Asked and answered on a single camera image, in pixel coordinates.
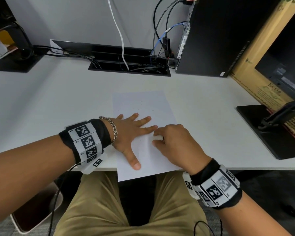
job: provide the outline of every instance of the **wristband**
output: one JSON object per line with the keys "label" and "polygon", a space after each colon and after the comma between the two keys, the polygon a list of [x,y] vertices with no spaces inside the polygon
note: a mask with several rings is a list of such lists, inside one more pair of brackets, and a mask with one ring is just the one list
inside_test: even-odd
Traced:
{"label": "wristband", "polygon": [[235,176],[214,159],[199,173],[188,178],[185,172],[183,178],[193,198],[196,193],[205,206],[217,210],[235,206],[243,194]]}
{"label": "wristband", "polygon": [[85,173],[87,169],[85,174],[91,173],[103,162],[103,149],[111,143],[109,132],[99,119],[65,127],[59,136],[73,151],[76,164],[82,166],[81,171]]}

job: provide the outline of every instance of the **white paper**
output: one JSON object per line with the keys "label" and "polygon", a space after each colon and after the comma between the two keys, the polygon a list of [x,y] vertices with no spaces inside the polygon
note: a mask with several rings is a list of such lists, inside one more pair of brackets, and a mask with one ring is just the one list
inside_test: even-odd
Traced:
{"label": "white paper", "polygon": [[[163,91],[115,93],[113,107],[114,117],[123,114],[124,118],[128,118],[134,113],[139,113],[139,120],[151,116],[151,121],[144,127],[177,124]],[[153,139],[155,137],[151,133],[134,139],[131,144],[133,153],[141,163],[140,170],[133,170],[126,158],[121,153],[117,154],[118,181],[180,169],[152,145]]]}

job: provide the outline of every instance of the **floor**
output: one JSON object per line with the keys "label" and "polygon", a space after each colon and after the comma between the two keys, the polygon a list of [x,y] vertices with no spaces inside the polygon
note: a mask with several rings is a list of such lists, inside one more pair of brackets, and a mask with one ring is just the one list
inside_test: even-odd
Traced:
{"label": "floor", "polygon": [[[295,208],[295,170],[271,171],[252,180],[241,183],[242,189],[252,197],[264,210],[295,236],[295,218],[286,214],[280,204],[289,204]],[[54,225],[58,222],[69,202],[56,211]],[[220,235],[220,220],[215,212],[204,207],[208,224],[212,227],[215,235]],[[38,227],[30,236],[45,236],[48,232],[49,222]],[[19,236],[10,217],[0,222],[0,236]]]}

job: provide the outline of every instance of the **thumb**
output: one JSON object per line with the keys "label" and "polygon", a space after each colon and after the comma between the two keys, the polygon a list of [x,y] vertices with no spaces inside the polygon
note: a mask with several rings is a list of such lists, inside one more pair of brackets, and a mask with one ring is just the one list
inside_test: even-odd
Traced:
{"label": "thumb", "polygon": [[161,140],[153,140],[152,145],[155,146],[163,155],[165,155],[166,145]]}
{"label": "thumb", "polygon": [[130,166],[134,169],[134,170],[139,170],[141,168],[141,164],[138,161],[138,159],[136,158],[136,155],[133,153],[131,146],[129,148],[127,148],[124,152],[123,152],[124,156],[126,157],[127,161],[129,162]]}

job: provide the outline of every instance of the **thigh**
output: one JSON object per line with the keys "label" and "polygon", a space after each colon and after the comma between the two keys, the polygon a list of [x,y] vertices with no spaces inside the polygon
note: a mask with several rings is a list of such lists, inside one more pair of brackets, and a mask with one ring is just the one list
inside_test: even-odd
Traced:
{"label": "thigh", "polygon": [[[207,222],[199,203],[190,196],[182,173],[172,171],[156,176],[154,208],[146,225],[155,231],[151,235],[192,235],[197,221]],[[198,225],[196,235],[209,235],[207,226]]]}
{"label": "thigh", "polygon": [[116,173],[94,171],[83,175],[78,191],[60,219],[59,235],[127,235],[128,220],[123,211]]}

